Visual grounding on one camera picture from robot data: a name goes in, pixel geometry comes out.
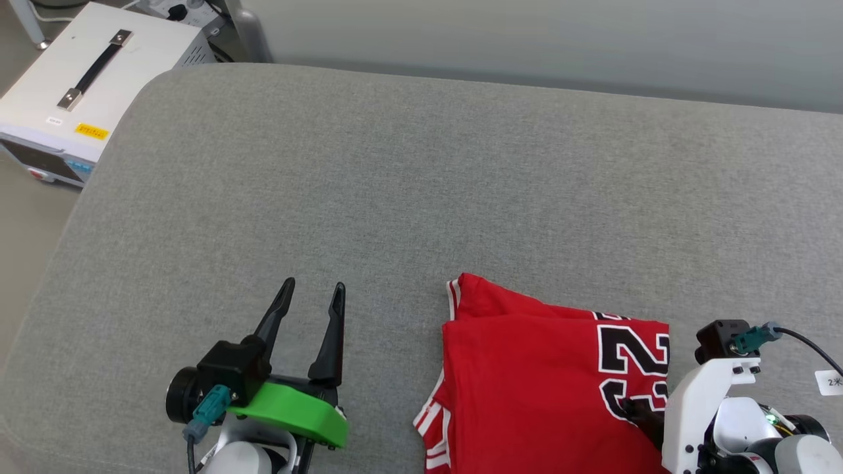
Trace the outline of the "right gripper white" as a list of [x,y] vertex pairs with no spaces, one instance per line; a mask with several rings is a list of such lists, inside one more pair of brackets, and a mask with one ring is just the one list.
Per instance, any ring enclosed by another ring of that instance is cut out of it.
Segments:
[[751,369],[759,358],[714,358],[689,372],[668,397],[665,412],[645,399],[625,398],[620,407],[662,454],[662,466],[671,473],[695,473],[697,447],[732,385],[753,384]]

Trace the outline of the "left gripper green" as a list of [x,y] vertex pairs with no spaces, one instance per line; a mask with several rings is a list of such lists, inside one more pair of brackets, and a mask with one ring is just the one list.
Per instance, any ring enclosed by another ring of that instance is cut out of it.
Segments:
[[[270,360],[277,339],[278,329],[287,315],[296,281],[287,277],[270,307],[266,310],[254,336],[264,346],[263,359]],[[341,385],[345,347],[346,287],[343,282],[335,285],[329,303],[329,324],[316,359],[308,369],[308,378],[314,384],[335,389]],[[250,403],[238,407],[231,403],[228,412],[245,416],[261,424],[286,430],[290,434],[310,439],[335,449],[343,449],[349,432],[346,417],[331,403],[303,393],[289,385],[265,383]]]

